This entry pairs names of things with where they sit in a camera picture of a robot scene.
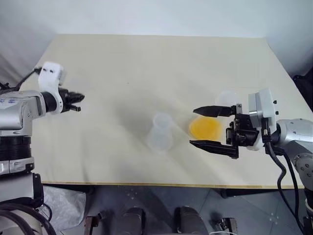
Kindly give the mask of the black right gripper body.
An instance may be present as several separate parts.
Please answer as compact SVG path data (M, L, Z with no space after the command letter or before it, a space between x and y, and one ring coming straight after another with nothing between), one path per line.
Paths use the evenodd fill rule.
M259 131L253 127L250 116L242 113L242 105L232 106L234 120L226 128L226 144L232 146L253 146Z

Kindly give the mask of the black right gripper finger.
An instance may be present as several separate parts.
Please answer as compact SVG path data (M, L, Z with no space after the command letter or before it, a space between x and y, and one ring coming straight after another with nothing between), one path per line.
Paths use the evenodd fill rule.
M236 106L203 106L193 110L193 113L199 114L205 117L230 117L236 115Z
M212 154L219 154L229 156L232 159L238 159L239 149L238 146L223 145L218 141L208 141L208 140L190 140L193 146L204 150Z

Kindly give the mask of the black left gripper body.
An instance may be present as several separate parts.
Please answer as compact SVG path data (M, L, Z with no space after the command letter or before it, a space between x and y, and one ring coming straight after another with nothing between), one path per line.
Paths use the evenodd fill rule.
M62 113L69 111L69 91L67 89L59 88L59 95L61 96L63 108Z

